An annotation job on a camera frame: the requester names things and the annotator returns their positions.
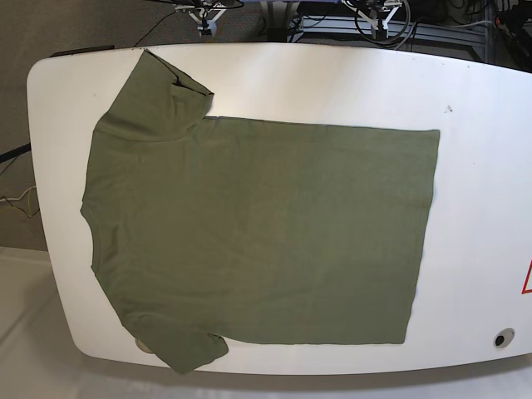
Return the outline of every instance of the white table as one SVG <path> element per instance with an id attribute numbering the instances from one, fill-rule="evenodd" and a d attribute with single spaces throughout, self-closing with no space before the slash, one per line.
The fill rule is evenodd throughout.
<path id="1" fill-rule="evenodd" d="M 440 129 L 436 193 L 403 345 L 228 340 L 213 372 L 343 374 L 532 352 L 532 76 L 407 52 L 287 44 L 152 47 L 215 93 L 211 116 Z M 91 269 L 79 209 L 91 133 L 141 50 L 46 59 L 27 81 L 42 221 L 62 304 L 84 353 L 163 366 L 121 326 Z M 513 328 L 506 348 L 496 334 Z"/>

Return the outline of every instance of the shirt sleeve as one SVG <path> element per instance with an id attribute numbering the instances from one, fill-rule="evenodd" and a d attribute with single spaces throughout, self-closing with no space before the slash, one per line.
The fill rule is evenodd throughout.
<path id="1" fill-rule="evenodd" d="M 129 141 L 178 140 L 206 116 L 213 95 L 168 62 L 143 52 L 95 132 Z"/>
<path id="2" fill-rule="evenodd" d="M 191 372 L 229 351 L 222 337 L 187 331 L 161 315 L 126 318 L 124 327 L 179 373 Z"/>

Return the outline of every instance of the metal grommet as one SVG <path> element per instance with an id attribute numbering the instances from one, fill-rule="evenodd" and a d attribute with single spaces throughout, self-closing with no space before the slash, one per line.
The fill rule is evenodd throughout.
<path id="1" fill-rule="evenodd" d="M 144 344 L 142 343 L 141 341 L 139 341 L 138 339 L 135 338 L 135 343 L 136 343 L 136 346 L 142 351 L 142 352 L 145 352 L 145 353 L 149 353 L 150 355 L 153 355 L 153 352 Z"/>
<path id="2" fill-rule="evenodd" d="M 495 339 L 493 340 L 493 345 L 497 349 L 502 349 L 503 347 L 507 347 L 511 344 L 515 337 L 515 330 L 513 328 L 505 328 L 501 332 L 499 332 L 497 335 L 495 335 Z"/>

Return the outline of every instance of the red triangle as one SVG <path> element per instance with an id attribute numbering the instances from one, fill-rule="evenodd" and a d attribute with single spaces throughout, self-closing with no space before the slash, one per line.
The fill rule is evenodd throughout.
<path id="1" fill-rule="evenodd" d="M 525 285 L 523 286 L 522 293 L 532 293 L 532 288 L 526 289 L 526 287 L 529 285 L 530 272 L 532 272 L 532 262 L 530 262 L 529 272 L 526 274 Z"/>

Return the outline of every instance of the olive green t-shirt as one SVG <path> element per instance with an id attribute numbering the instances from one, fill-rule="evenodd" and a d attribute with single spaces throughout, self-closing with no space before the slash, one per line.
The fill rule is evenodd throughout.
<path id="1" fill-rule="evenodd" d="M 224 337 L 403 343 L 439 132 L 208 117 L 213 96 L 144 52 L 94 130 L 81 212 L 124 327 L 177 372 Z"/>

